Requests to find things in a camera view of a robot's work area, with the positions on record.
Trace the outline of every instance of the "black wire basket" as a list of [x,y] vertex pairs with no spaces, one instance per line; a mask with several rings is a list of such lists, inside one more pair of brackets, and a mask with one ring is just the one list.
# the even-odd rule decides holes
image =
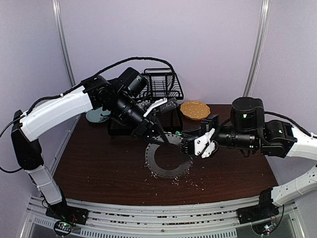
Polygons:
[[[156,101],[161,98],[173,98],[177,100],[183,100],[184,94],[182,87],[180,86],[177,74],[175,73],[175,81],[172,85],[172,72],[170,68],[146,68],[142,73],[149,81],[151,101]],[[145,87],[139,98],[142,99],[147,94],[147,88]]]
[[[149,91],[147,90],[147,87],[145,87],[139,94],[138,99],[144,98],[148,93],[149,96],[146,100],[148,103],[153,103],[161,98],[175,97],[177,100],[184,99],[183,90],[176,73],[175,81],[172,86],[172,72],[169,68],[147,68],[142,75],[149,81]],[[158,113],[157,117],[164,131],[175,133],[176,131],[183,130],[183,120],[179,107],[164,114]],[[108,134],[111,137],[114,137],[115,135],[130,135],[133,128],[120,125],[109,119],[107,130]]]

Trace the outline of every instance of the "black cable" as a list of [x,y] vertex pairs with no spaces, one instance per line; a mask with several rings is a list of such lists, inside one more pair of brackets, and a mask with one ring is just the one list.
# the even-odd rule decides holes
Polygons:
[[[5,128],[2,130],[2,132],[0,133],[0,138],[4,134],[4,132],[9,128],[9,126],[11,126],[12,124],[14,124],[15,122],[19,121],[20,119],[22,119],[24,117],[25,117],[25,115],[22,115],[21,117],[11,121],[8,125],[6,125]],[[14,171],[8,171],[8,170],[5,170],[5,169],[0,167],[0,170],[7,173],[7,174],[13,174],[13,173],[19,172],[20,170],[22,170],[22,168],[19,168],[19,169],[14,170]]]
[[172,83],[171,83],[170,89],[166,92],[166,96],[168,96],[170,94],[170,92],[172,91],[172,89],[174,87],[174,83],[175,83],[175,71],[174,71],[174,68],[169,62],[167,62],[167,61],[165,61],[163,59],[158,59],[158,58],[154,58],[154,57],[131,57],[131,58],[123,59],[121,61],[118,61],[117,63],[114,63],[114,64],[112,64],[110,66],[107,66],[106,68],[104,68],[104,69],[100,70],[99,72],[95,73],[93,76],[89,77],[88,79],[95,78],[99,74],[105,72],[106,70],[111,69],[111,68],[113,68],[113,67],[115,67],[115,66],[117,66],[119,64],[131,61],[131,60],[153,60],[153,61],[158,61],[158,62],[166,64],[172,71]]
[[46,200],[45,200],[45,199],[43,199],[43,200],[42,200],[42,206],[43,206],[43,207],[45,207],[46,209],[48,209],[48,208],[49,208],[49,206],[47,206],[47,207],[46,207],[46,206],[44,206],[44,204],[43,204],[43,202],[44,202],[44,201],[46,202]]
[[283,211],[282,211],[281,218],[279,219],[278,224],[276,225],[276,227],[269,234],[273,233],[278,228],[279,224],[281,224],[281,221],[282,221],[283,216],[284,216],[284,211],[285,211],[285,206],[283,204]]
[[[98,71],[97,73],[95,73],[93,76],[82,80],[79,84],[77,84],[74,87],[72,87],[72,88],[68,89],[67,91],[63,92],[61,95],[39,98],[38,100],[36,100],[35,103],[32,104],[30,109],[27,111],[26,115],[29,115],[39,102],[44,101],[44,100],[52,100],[52,99],[61,98],[62,95],[66,95],[66,94],[74,91],[75,89],[77,89],[77,88],[81,87],[82,85],[84,85],[86,82],[89,82],[89,81],[95,79],[99,74],[107,71],[108,69],[111,69],[111,68],[113,68],[113,67],[115,67],[115,66],[117,66],[119,64],[131,61],[131,60],[153,60],[153,61],[162,62],[162,63],[165,63],[166,65],[168,65],[168,67],[172,71],[172,83],[171,83],[170,89],[166,92],[166,96],[168,96],[170,94],[170,92],[172,91],[172,89],[174,87],[174,83],[175,83],[175,71],[174,71],[173,66],[169,62],[167,62],[167,61],[165,61],[163,59],[157,59],[157,58],[153,58],[153,57],[131,57],[131,58],[127,58],[127,59],[121,60],[121,61],[119,61],[117,63],[114,63],[114,64],[112,64],[110,66],[107,66],[106,68],[104,68],[104,69]],[[147,88],[147,90],[148,90],[148,93],[146,95],[146,98],[143,98],[140,102],[145,101],[147,99],[147,97],[149,96],[149,91],[150,90],[149,90],[149,88]]]
[[305,130],[297,122],[295,122],[293,119],[288,118],[287,116],[284,116],[284,115],[281,115],[281,114],[278,114],[278,113],[273,113],[273,112],[264,112],[264,114],[273,115],[273,116],[288,120],[289,122],[294,124],[302,133],[304,133],[304,134],[306,134],[308,136],[312,136],[307,130]]
[[187,133],[187,132],[193,132],[193,131],[195,131],[195,130],[199,130],[201,127],[200,126],[198,126],[198,127],[195,127],[195,128],[193,128],[193,129],[188,129],[188,130],[182,130],[182,133],[184,132],[184,133]]
[[248,150],[247,154],[244,152],[244,150],[240,150],[241,154],[244,158],[248,158],[250,156],[250,151]]
[[256,235],[261,236],[261,237],[263,237],[262,235],[264,235],[263,232],[266,231],[266,229],[263,229],[262,231],[259,231],[258,228],[257,228],[257,230],[255,231],[255,230],[254,230],[254,226],[251,226],[251,229],[252,229],[252,231],[253,231]]
[[218,142],[214,141],[214,151],[212,151],[210,157],[213,157],[216,154],[216,152],[218,151],[218,149],[219,149],[219,144],[218,144]]

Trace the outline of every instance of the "metal platform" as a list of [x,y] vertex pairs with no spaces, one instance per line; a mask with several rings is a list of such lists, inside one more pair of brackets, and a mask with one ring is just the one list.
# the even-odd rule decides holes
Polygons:
[[[180,206],[123,206],[68,199],[70,206],[86,208],[86,225],[76,225],[70,238],[247,238],[250,224],[239,224],[236,209],[255,205],[258,197]],[[21,238],[55,237],[55,219],[45,216],[42,198],[31,197]],[[289,238],[304,238],[294,202],[286,204],[278,230]]]

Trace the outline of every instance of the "white bracket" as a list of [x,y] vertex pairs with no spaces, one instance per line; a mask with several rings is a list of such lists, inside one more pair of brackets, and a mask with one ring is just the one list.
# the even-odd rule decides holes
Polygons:
[[292,132],[297,142],[294,143],[287,156],[317,160],[317,139],[305,135],[297,127],[293,127]]
[[44,195],[50,205],[62,201],[61,192],[53,179],[46,165],[40,165],[34,170],[26,170],[37,185],[37,188]]
[[302,176],[281,186],[274,187],[271,192],[271,197],[275,206],[282,206],[286,202],[316,188],[317,167],[314,166]]
[[146,118],[148,114],[150,114],[150,112],[154,109],[157,108],[163,104],[167,103],[167,98],[162,98],[159,99],[157,101],[155,101],[154,103],[152,103],[152,105],[150,105],[150,107],[148,108],[148,110],[144,113],[144,117]]
[[84,86],[36,106],[33,111],[20,120],[21,130],[29,141],[39,138],[44,132],[81,113],[93,109]]
[[[210,141],[210,137],[212,136],[214,131],[215,131],[215,129],[213,128],[209,132],[206,132],[203,136],[198,137],[195,140],[195,155],[201,156],[202,158],[206,158],[206,157],[209,157],[211,155],[211,153],[215,149],[214,142]],[[207,149],[204,151],[203,154],[201,154],[207,143],[209,144]]]

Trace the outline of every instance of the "black mount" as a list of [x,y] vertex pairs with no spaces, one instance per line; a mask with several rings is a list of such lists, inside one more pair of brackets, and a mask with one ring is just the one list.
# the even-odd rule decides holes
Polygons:
[[[14,114],[14,120],[22,115],[22,111],[18,110]],[[11,131],[11,139],[13,148],[19,166],[24,170],[34,170],[38,166],[43,165],[44,161],[41,156],[42,148],[39,140],[30,142],[21,130],[22,124],[20,120],[15,122]]]
[[261,145],[261,154],[285,158],[297,139],[293,136],[290,123],[271,120],[265,123],[264,136],[269,145]]
[[[88,213],[89,211],[87,209],[83,209],[83,208],[78,208],[78,207],[71,207],[71,206],[67,206],[67,209],[69,211],[69,215],[67,217],[65,217],[65,219],[63,219],[63,221],[66,221],[70,224],[76,223],[76,224],[80,224],[80,225],[85,225],[87,218],[88,218]],[[45,215],[47,215],[48,217],[53,217],[55,219],[61,219],[61,217],[57,216],[51,208],[48,208],[46,210]]]
[[272,188],[269,188],[260,193],[258,205],[239,208],[237,210],[240,224],[263,220],[270,218],[272,214],[275,216],[279,214],[278,207],[272,204],[271,191]]

